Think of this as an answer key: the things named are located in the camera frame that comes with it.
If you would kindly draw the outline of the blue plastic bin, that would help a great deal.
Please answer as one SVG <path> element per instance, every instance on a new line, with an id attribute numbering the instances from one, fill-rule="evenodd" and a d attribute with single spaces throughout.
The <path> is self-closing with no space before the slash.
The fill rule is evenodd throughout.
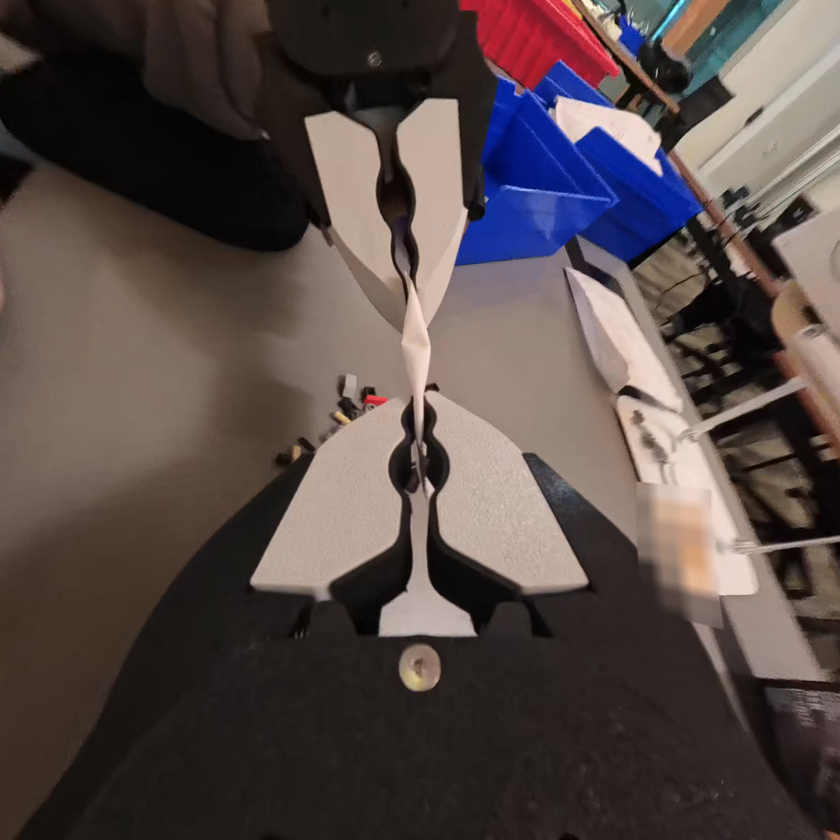
<path id="1" fill-rule="evenodd" d="M 482 155 L 485 214 L 468 224 L 457 266 L 552 256 L 618 203 L 542 101 L 497 82 Z"/>
<path id="2" fill-rule="evenodd" d="M 534 94 L 546 103 L 553 121 L 551 110 L 556 96 L 620 111 L 561 61 L 541 79 Z M 696 195 L 667 157 L 662 139 L 657 155 L 663 167 L 661 176 L 601 129 L 571 143 L 616 198 L 612 208 L 593 222 L 583 236 L 627 264 L 643 261 L 701 212 Z"/>

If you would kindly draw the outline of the red plastic bin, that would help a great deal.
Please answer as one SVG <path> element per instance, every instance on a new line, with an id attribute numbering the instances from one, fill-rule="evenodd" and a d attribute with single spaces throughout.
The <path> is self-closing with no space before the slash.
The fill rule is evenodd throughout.
<path id="1" fill-rule="evenodd" d="M 561 1 L 460 1 L 477 14 L 484 57 L 521 86 L 534 89 L 561 61 L 598 88 L 621 69 L 587 23 Z"/>

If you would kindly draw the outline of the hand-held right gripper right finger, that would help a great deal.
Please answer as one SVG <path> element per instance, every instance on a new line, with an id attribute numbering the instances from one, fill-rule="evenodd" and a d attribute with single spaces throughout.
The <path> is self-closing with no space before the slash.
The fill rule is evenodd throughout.
<path id="1" fill-rule="evenodd" d="M 442 394 L 424 401 L 435 591 L 481 629 L 501 603 L 586 589 L 587 573 L 520 447 Z"/>

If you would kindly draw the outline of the white and wood book stand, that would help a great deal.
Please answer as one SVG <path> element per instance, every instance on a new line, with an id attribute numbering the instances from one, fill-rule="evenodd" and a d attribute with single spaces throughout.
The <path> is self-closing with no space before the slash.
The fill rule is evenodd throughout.
<path id="1" fill-rule="evenodd" d="M 639 555 L 666 599 L 755 595 L 759 581 L 753 555 L 838 543 L 838 537 L 767 545 L 741 539 L 702 445 L 711 432 L 787 397 L 820 390 L 838 396 L 838 371 L 831 370 L 838 364 L 838 346 L 832 335 L 822 325 L 812 325 L 794 334 L 794 347 L 803 352 L 805 367 L 782 385 L 692 425 L 675 413 L 678 486 L 639 483 Z"/>

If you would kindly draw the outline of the grey desk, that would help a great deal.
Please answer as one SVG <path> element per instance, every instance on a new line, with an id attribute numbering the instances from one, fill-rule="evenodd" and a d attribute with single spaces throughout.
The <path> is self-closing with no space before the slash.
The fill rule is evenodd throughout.
<path id="1" fill-rule="evenodd" d="M 548 636 L 290 637 L 248 592 L 335 378 L 398 338 L 317 231 L 225 248 L 41 169 L 2 216 L 2 838 L 818 838 L 621 530 L 635 475 L 564 255 L 462 269 L 437 382 L 564 478 Z"/>

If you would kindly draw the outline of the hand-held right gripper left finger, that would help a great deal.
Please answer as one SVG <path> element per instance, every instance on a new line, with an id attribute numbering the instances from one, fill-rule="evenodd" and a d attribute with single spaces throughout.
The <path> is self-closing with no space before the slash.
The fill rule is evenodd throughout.
<path id="1" fill-rule="evenodd" d="M 310 458 L 250 586 L 336 602 L 362 635 L 413 571 L 410 406 L 393 398 L 346 426 Z"/>

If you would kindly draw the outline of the pile of small toy bricks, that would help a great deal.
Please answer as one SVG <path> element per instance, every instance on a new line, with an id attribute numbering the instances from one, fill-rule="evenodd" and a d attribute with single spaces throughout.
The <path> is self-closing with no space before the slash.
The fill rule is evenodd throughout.
<path id="1" fill-rule="evenodd" d="M 341 374 L 336 382 L 338 394 L 334 409 L 329 413 L 329 427 L 318 436 L 315 442 L 308 437 L 299 436 L 290 447 L 281 450 L 276 458 L 277 467 L 284 469 L 304 455 L 314 455 L 331 437 L 351 425 L 378 406 L 389 402 L 389 398 L 380 395 L 372 385 L 359 385 L 355 374 Z"/>

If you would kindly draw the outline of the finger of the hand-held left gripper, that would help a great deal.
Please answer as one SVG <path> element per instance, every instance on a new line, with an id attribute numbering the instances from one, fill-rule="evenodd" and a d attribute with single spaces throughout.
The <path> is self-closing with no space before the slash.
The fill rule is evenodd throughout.
<path id="1" fill-rule="evenodd" d="M 395 330 L 403 330 L 406 292 L 377 195 L 382 159 L 376 134 L 340 112 L 308 116 L 304 126 L 332 244 L 371 305 Z"/>
<path id="2" fill-rule="evenodd" d="M 421 309 L 438 310 L 467 226 L 458 101 L 424 100 L 397 125 L 395 140 L 413 197 L 408 231 L 416 293 Z"/>

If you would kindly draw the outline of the white printed paper bag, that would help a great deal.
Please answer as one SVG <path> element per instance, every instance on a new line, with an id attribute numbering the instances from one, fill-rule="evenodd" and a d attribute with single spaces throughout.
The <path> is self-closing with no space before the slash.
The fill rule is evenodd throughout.
<path id="1" fill-rule="evenodd" d="M 434 494 L 434 486 L 427 476 L 427 447 L 425 444 L 425 390 L 431 360 L 431 343 L 425 317 L 412 277 L 411 244 L 408 237 L 408 217 L 405 212 L 391 223 L 392 257 L 402 282 L 406 309 L 402 327 L 402 356 L 413 406 L 414 449 L 418 487 L 426 500 Z"/>
<path id="2" fill-rule="evenodd" d="M 591 359 L 612 394 L 630 392 L 682 413 L 680 394 L 625 300 L 575 268 L 564 274 Z"/>
<path id="3" fill-rule="evenodd" d="M 663 174 L 657 157 L 661 149 L 660 135 L 636 114 L 565 96 L 554 98 L 551 113 L 571 142 L 578 143 L 594 129 L 603 130 L 652 172 Z"/>

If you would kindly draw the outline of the clear bag of small parts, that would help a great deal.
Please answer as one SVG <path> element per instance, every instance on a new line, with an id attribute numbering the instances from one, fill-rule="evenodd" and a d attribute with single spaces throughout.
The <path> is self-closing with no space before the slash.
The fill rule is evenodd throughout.
<path id="1" fill-rule="evenodd" d="M 679 428 L 672 422 L 678 415 L 655 402 L 630 395 L 617 397 L 615 412 L 638 480 L 649 485 L 677 487 Z"/>

